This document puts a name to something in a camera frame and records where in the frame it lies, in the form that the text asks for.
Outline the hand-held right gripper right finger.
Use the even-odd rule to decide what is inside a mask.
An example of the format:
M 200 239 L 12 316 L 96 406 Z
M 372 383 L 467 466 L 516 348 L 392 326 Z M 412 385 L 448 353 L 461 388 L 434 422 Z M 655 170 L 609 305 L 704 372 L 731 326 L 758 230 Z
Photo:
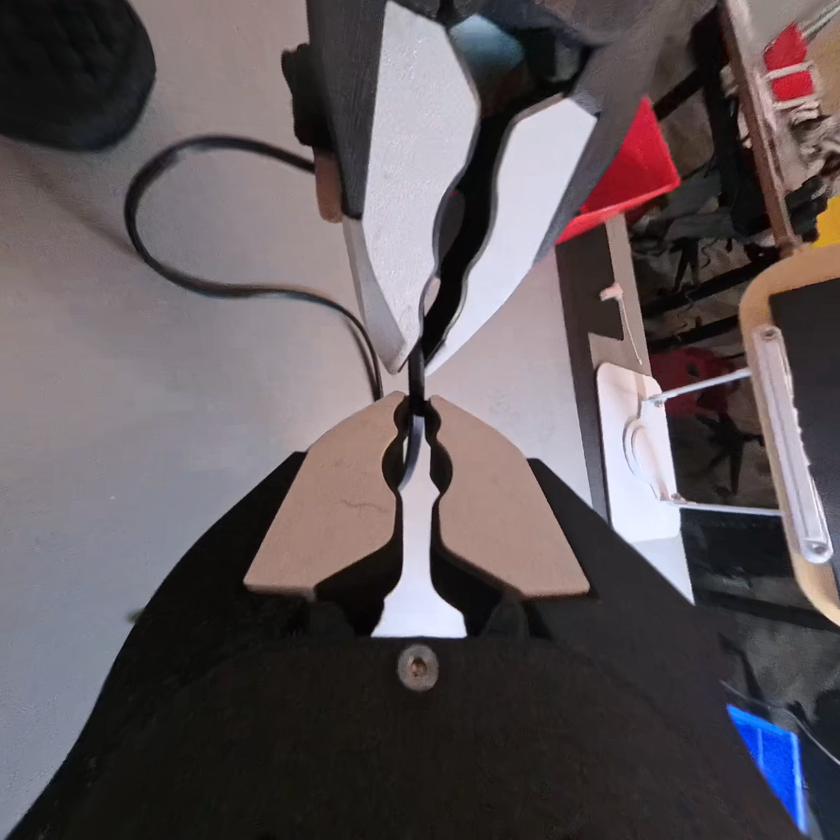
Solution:
M 581 565 L 521 450 L 494 427 L 435 395 L 434 436 L 451 477 L 437 504 L 443 549 L 522 599 L 584 595 Z

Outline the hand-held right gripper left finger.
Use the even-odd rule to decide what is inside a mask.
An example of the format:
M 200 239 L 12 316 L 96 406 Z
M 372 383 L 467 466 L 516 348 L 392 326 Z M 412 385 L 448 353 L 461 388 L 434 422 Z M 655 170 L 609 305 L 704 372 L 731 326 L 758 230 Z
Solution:
M 396 492 L 383 459 L 397 440 L 395 414 L 405 399 L 392 392 L 309 448 L 245 574 L 247 589 L 312 598 L 321 583 L 386 546 Z

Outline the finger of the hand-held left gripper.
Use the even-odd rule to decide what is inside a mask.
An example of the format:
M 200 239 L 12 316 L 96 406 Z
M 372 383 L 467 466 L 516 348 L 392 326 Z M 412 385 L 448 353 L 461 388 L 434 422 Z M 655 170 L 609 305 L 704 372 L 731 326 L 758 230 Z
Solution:
M 596 123 L 562 96 L 513 119 L 490 179 L 486 232 L 463 275 L 456 313 L 427 357 L 427 373 L 464 346 L 530 272 Z
M 479 120 L 476 85 L 447 29 L 388 2 L 364 208 L 343 233 L 364 326 L 390 374 L 421 338 L 440 208 L 467 166 Z

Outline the red plastic bin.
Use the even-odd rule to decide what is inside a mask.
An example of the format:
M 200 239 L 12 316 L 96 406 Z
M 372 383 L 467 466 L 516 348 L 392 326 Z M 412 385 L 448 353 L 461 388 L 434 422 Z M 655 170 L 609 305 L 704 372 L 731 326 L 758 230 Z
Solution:
M 633 213 L 680 184 L 654 105 L 645 97 L 615 160 L 556 242 L 567 242 L 614 217 Z

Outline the blue plastic bin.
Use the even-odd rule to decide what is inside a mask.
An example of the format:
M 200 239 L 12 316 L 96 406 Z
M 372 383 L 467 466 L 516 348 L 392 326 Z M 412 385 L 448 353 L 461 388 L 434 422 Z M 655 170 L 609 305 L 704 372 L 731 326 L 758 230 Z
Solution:
M 728 714 L 753 763 L 800 832 L 808 834 L 805 778 L 798 737 L 792 731 L 730 704 Z

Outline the white zip tie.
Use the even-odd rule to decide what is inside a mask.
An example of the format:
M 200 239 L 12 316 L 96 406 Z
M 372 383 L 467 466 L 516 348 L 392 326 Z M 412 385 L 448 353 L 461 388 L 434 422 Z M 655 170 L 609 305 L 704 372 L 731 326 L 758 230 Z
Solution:
M 603 289 L 599 293 L 599 298 L 601 302 L 613 301 L 617 305 L 619 316 L 623 325 L 624 340 L 629 342 L 637 364 L 641 368 L 644 368 L 644 360 L 642 354 L 639 351 L 639 348 L 637 347 L 631 323 L 629 321 L 627 305 L 624 301 L 624 292 L 622 286 L 618 282 L 614 282 L 611 286 Z

